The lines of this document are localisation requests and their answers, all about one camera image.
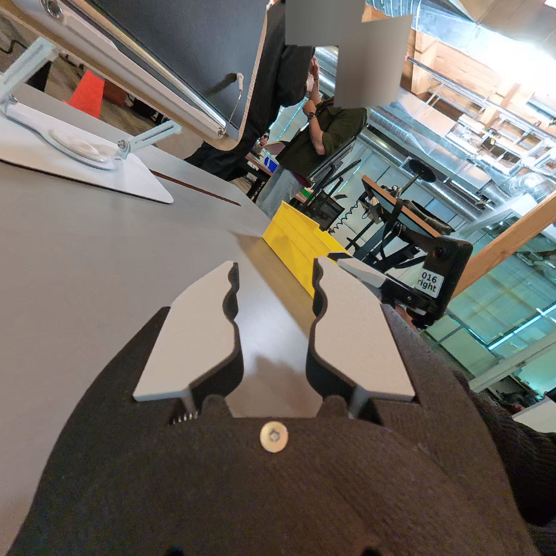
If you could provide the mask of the person's right forearm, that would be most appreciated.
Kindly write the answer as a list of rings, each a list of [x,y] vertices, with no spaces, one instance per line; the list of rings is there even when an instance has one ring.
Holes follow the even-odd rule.
[[[503,461],[517,508],[539,551],[555,554],[555,433],[541,433],[518,421],[469,388],[453,371],[486,424]]]

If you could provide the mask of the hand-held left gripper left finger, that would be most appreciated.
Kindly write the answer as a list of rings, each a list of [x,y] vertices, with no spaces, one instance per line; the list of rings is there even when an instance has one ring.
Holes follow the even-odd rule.
[[[172,302],[136,385],[136,401],[202,402],[242,381],[239,266],[225,261]]]

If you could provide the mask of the wooden beam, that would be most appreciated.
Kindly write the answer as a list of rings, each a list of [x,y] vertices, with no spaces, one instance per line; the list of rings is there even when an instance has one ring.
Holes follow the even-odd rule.
[[[452,298],[471,287],[554,222],[555,193],[544,199],[510,228],[469,258]]]

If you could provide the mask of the black round lamp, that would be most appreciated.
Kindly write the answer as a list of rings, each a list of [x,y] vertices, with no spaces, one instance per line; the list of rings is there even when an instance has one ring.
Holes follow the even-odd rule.
[[[413,177],[407,183],[406,189],[408,189],[414,182],[419,180],[426,183],[434,183],[436,181],[436,175],[434,171],[418,159],[411,158],[407,163],[407,167],[413,173]]]

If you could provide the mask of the orange cone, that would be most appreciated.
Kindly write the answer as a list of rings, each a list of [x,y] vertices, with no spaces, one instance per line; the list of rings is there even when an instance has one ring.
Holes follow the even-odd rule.
[[[105,80],[87,70],[65,103],[96,119],[100,118]]]

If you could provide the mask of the wood-topped black frame table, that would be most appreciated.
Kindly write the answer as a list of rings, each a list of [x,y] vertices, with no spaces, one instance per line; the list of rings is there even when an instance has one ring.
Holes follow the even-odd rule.
[[[385,261],[391,268],[412,266],[418,260],[416,254],[426,252],[423,240],[448,237],[455,231],[418,203],[399,198],[399,188],[385,189],[366,176],[361,181],[365,192],[359,199],[373,223],[382,226],[356,248],[359,260],[369,265]]]

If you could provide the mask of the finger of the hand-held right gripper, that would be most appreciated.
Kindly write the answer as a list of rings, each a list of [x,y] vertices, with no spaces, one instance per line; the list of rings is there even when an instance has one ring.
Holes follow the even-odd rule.
[[[328,258],[371,289],[380,289],[387,282],[386,275],[344,252],[331,252]]]

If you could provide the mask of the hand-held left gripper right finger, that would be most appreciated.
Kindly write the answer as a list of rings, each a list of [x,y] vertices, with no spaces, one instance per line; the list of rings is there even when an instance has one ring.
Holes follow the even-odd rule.
[[[327,256],[314,260],[315,316],[306,377],[322,398],[347,404],[411,402],[415,390],[394,341],[379,289],[371,289]]]

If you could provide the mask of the plywood board with black panel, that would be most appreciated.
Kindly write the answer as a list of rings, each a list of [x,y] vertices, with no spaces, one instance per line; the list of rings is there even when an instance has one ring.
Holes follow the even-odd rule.
[[[1,13],[213,147],[243,136],[265,1],[1,1]]]

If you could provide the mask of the yellow storage bin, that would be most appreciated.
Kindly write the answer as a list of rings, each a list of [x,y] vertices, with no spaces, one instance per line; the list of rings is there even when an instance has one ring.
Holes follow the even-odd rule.
[[[314,260],[329,253],[346,253],[330,233],[289,204],[282,202],[262,235],[305,291],[314,297]]]

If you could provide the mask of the silver ventilation duct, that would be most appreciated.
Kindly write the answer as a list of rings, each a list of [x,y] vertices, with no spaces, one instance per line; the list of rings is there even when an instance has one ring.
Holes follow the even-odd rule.
[[[382,156],[435,173],[412,197],[447,221],[473,222],[517,199],[555,194],[555,88],[536,90],[427,34],[410,36],[396,101],[372,108],[366,134]]]

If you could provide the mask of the white tablet stand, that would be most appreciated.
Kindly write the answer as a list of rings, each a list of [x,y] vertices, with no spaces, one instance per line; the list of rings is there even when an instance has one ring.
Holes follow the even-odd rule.
[[[1,1],[1,15],[38,34],[1,73],[1,161],[172,204],[171,194],[136,152],[183,127],[206,140],[226,138],[236,109],[227,114],[203,98],[156,52],[161,42],[148,38],[146,24],[134,29],[116,8],[123,10],[123,1]],[[126,83],[131,94],[148,97],[170,123],[114,143],[17,101],[14,90],[61,50]]]

